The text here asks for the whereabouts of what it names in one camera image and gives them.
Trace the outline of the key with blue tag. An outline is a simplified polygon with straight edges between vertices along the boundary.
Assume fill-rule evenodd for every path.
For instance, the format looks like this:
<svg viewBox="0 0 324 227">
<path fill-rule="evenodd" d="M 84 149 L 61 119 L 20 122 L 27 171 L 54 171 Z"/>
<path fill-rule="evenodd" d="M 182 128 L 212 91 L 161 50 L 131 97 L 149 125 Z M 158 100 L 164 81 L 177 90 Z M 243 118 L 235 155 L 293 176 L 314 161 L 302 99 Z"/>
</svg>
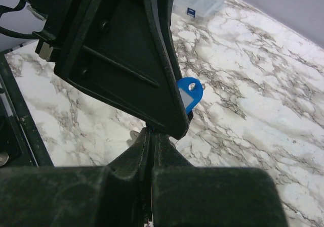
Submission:
<svg viewBox="0 0 324 227">
<path fill-rule="evenodd" d="M 185 111 L 189 114 L 203 97 L 203 85 L 196 78 L 185 77 L 177 81 L 177 86 Z"/>
</svg>

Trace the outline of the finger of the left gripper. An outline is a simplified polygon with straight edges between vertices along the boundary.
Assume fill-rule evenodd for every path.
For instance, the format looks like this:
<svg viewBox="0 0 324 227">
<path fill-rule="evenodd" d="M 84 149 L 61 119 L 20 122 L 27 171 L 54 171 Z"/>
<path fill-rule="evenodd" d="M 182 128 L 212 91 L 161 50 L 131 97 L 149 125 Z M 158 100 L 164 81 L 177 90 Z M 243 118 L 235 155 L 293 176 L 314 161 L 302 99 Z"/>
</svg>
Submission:
<svg viewBox="0 0 324 227">
<path fill-rule="evenodd" d="M 177 87 L 173 0 L 53 0 L 38 55 L 81 92 L 176 139 L 190 120 Z"/>
</svg>

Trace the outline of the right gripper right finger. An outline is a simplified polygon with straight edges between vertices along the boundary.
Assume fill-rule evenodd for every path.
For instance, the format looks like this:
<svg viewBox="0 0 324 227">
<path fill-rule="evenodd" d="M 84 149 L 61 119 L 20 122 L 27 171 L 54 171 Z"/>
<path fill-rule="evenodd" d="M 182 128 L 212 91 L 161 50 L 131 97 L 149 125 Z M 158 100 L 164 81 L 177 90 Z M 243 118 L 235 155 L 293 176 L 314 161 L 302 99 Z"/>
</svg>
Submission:
<svg viewBox="0 0 324 227">
<path fill-rule="evenodd" d="M 155 226 L 287 226 L 271 176 L 253 167 L 195 167 L 153 134 Z"/>
</svg>

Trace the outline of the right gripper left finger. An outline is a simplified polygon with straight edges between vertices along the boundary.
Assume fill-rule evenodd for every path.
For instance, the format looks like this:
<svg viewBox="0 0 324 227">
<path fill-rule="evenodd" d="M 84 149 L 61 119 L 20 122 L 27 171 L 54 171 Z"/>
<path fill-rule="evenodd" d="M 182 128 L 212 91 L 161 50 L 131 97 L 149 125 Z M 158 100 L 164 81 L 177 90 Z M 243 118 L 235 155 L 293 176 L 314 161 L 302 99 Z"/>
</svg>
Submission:
<svg viewBox="0 0 324 227">
<path fill-rule="evenodd" d="M 1 226 L 144 226 L 148 129 L 106 166 L 1 169 Z"/>
</svg>

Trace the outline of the silver metal bottle opener keychain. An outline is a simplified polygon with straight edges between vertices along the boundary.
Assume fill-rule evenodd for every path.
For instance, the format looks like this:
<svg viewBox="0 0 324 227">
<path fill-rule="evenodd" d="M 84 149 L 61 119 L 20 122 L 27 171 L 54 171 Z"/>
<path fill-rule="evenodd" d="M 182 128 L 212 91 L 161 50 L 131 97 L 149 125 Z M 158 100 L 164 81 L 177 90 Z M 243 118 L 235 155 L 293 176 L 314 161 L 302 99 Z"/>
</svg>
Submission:
<svg viewBox="0 0 324 227">
<path fill-rule="evenodd" d="M 137 131 L 131 130 L 130 131 L 130 138 L 127 140 L 127 144 L 130 147 L 137 139 L 139 133 Z"/>
</svg>

